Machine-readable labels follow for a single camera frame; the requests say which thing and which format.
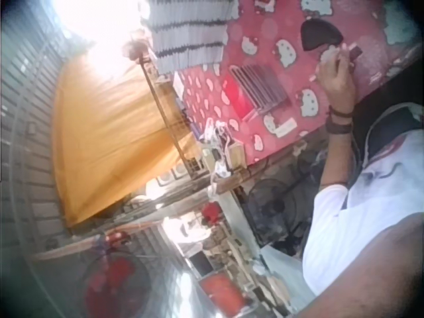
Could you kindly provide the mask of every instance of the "hello kitty print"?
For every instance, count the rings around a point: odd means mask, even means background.
[[[313,18],[332,23],[348,46],[361,49],[352,67],[359,99],[402,72],[422,51],[418,28],[399,1],[236,0],[223,34],[221,63],[180,72],[192,124],[202,130],[208,118],[226,122],[244,144],[248,164],[323,126],[328,101],[311,78],[319,61],[328,59],[337,46],[303,51],[299,30]],[[271,113],[243,121],[227,95],[225,78],[230,66],[247,64],[268,64],[288,98]]]

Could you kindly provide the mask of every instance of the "man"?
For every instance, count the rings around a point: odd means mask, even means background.
[[[317,298],[297,317],[401,317],[424,288],[424,134],[409,111],[420,108],[400,105],[379,119],[348,189],[355,105],[349,66],[343,44],[317,68],[331,104],[329,151],[303,256]]]

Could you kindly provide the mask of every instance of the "metal pole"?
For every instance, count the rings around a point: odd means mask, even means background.
[[[181,149],[180,145],[178,144],[178,140],[177,140],[174,132],[171,129],[170,122],[168,121],[168,118],[166,118],[165,112],[164,112],[164,110],[162,108],[162,104],[159,101],[159,98],[158,98],[158,96],[157,96],[157,94],[156,94],[156,92],[154,90],[154,87],[152,85],[152,82],[150,81],[150,78],[148,77],[146,68],[144,67],[143,55],[140,56],[140,59],[139,60],[140,60],[140,66],[141,66],[141,69],[143,70],[143,73],[144,73],[144,76],[146,78],[147,84],[148,84],[148,86],[150,88],[150,91],[152,92],[154,101],[156,102],[156,106],[158,107],[159,112],[160,112],[160,114],[161,114],[161,116],[162,116],[162,118],[163,118],[163,120],[165,122],[166,128],[169,130],[169,132],[171,134],[172,140],[174,141],[174,146],[177,148],[178,154],[180,155],[180,158],[181,158],[181,160],[182,160],[185,168],[187,169],[187,172],[190,175],[190,178],[191,179],[196,179],[197,174],[194,171],[192,171],[192,169],[190,168],[189,163],[188,163],[186,157],[184,156],[183,150]]]

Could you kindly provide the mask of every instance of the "wrist bracelet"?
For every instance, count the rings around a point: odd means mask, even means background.
[[[340,111],[336,111],[333,106],[330,105],[329,107],[330,109],[330,114],[334,114],[338,117],[342,117],[342,118],[352,118],[353,117],[353,111],[351,113],[341,113]]]
[[[325,128],[329,134],[350,134],[353,130],[353,124],[340,125],[331,120],[331,115],[327,117]]]

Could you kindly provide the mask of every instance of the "red tablecloth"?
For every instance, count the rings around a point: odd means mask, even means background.
[[[363,51],[354,69],[358,99],[405,68],[421,50],[416,26],[389,1],[383,6],[381,0],[240,0],[238,12],[233,14],[236,19],[228,24],[222,62],[179,75],[190,120],[201,132],[208,117],[228,122],[234,127],[233,136],[244,143],[248,164],[290,145],[325,122],[327,99],[317,83],[309,80],[320,54],[304,52],[301,45],[300,28],[308,16],[333,23],[345,43],[356,43]],[[289,96],[288,105],[271,112],[276,126],[288,120],[291,126],[293,120],[297,123],[283,136],[272,134],[261,116],[248,123],[240,120],[223,93],[228,67],[251,63],[268,64]],[[310,109],[316,102],[318,110]]]

